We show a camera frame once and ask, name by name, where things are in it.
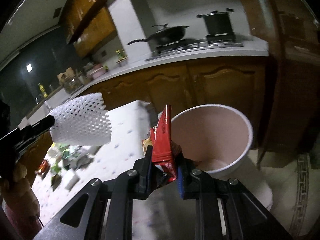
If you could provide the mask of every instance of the black pot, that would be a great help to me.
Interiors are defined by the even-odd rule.
[[[233,9],[228,9],[226,12],[212,11],[209,14],[198,14],[198,18],[203,18],[209,35],[233,35],[233,29],[229,18],[229,12]]]
[[[135,42],[147,42],[150,40],[154,40],[158,45],[166,45],[172,42],[176,42],[179,41],[183,38],[183,36],[186,33],[186,28],[188,28],[189,26],[175,26],[175,27],[169,27],[167,28],[168,24],[165,25],[153,25],[154,26],[162,26],[163,29],[157,31],[154,34],[151,34],[148,38],[143,39],[143,40],[134,40],[134,41],[130,41],[128,43],[128,45],[135,43]]]

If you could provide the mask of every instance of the silver bolt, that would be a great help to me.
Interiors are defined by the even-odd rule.
[[[229,183],[231,184],[231,185],[237,185],[238,184],[238,180],[237,179],[235,179],[235,178],[231,178],[231,179],[229,179],[228,180],[229,181]]]
[[[199,169],[193,169],[193,170],[192,170],[192,174],[193,174],[193,175],[199,175],[199,174],[201,174],[201,172],[202,172],[202,171],[199,170]]]
[[[91,186],[97,186],[101,183],[101,180],[100,179],[92,179],[90,180],[90,184]]]
[[[135,175],[137,175],[137,171],[136,170],[128,170],[127,174],[129,176],[135,176]]]

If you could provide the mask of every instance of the gas stove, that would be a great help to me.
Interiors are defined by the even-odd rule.
[[[152,53],[152,57],[146,59],[146,61],[202,49],[243,47],[242,42],[235,42],[234,39],[229,39],[229,37],[227,38],[217,41],[212,40],[207,36],[206,40],[193,40],[192,42],[188,42],[187,40],[180,40],[157,47],[156,51]]]

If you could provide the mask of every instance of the red plastic packaging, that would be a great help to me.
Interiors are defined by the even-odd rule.
[[[171,151],[171,106],[166,105],[158,122],[156,132],[150,129],[153,143],[152,163],[168,173],[171,177],[168,183],[177,179],[177,168]]]

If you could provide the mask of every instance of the triangular cutout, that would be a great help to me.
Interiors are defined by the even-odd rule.
[[[60,222],[74,228],[80,224],[85,205],[88,201],[89,194],[83,194],[74,204],[62,215]]]

